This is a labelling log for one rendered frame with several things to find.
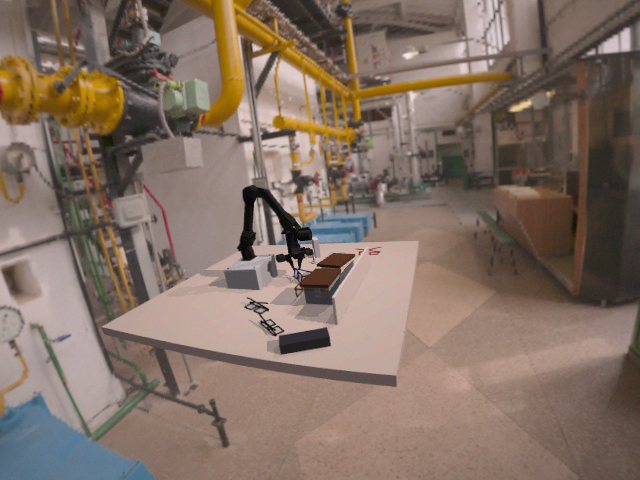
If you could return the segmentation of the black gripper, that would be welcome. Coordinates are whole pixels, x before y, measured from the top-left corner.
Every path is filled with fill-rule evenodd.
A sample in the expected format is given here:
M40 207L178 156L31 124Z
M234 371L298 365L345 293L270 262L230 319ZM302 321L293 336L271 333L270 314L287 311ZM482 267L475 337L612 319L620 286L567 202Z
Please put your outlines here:
M297 245L298 245L298 241L297 241L297 242L294 242L294 243L287 243L288 254L287 254L287 255L279 254L279 255L276 255L276 256L275 256L276 261L277 261L278 263L280 263L280 262L284 262L284 261L289 262L289 264L291 265L291 267L292 267L292 269L293 269L293 271L294 271L294 272L295 272L295 268L294 268L294 265L293 265L293 260L291 259L291 257L293 257L293 256L291 256L291 253L290 253L290 247L292 247L292 246L293 246L293 247L297 247ZM313 250L312 250L312 249L310 249L310 248L305 248L305 249L306 249L306 255L308 255L308 256L313 255ZM300 268L301 268L301 263L302 263L302 260L303 260L304 258L305 258L305 256L303 255L303 258L298 258L298 259L297 259L297 261L298 261L298 268L299 268L299 270L300 270Z

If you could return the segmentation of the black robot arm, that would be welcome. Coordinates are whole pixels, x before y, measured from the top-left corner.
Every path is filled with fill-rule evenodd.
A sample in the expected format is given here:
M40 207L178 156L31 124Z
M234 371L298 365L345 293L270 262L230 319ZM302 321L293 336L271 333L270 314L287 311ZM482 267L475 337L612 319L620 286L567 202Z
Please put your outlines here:
M254 203L256 198L263 198L267 201L270 208L277 215L279 222L283 228L281 234L285 234L287 243L294 243L299 241L312 240L312 232L310 227L303 227L296 222L295 218L286 212L282 206L278 203L270 190L258 188L254 185L250 185L243 189L243 201L244 201L244 224L243 231L240 236L239 245L237 250L241 252L241 261L251 261L255 256L253 250L253 243L256 240L256 232L253 231L253 213ZM295 227L295 228L294 228ZM293 259L303 258L306 254L305 247L290 247L291 256Z

